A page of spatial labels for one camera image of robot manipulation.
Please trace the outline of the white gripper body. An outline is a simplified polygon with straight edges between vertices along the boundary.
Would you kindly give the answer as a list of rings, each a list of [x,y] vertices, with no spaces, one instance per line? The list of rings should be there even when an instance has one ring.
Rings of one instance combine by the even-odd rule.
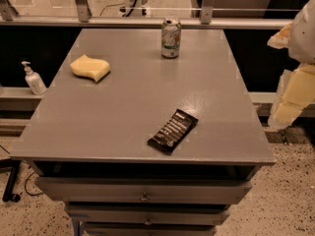
[[[315,63],[315,0],[295,16],[288,40],[288,54],[300,63]]]

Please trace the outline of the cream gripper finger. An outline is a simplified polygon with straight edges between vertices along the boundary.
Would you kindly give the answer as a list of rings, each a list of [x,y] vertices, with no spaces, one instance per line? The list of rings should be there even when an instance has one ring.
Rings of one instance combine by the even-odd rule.
[[[276,49],[288,48],[291,27],[292,24],[284,26],[280,31],[270,37],[267,45]]]
[[[286,128],[315,100],[315,65],[300,64],[294,71],[284,70],[268,125]]]

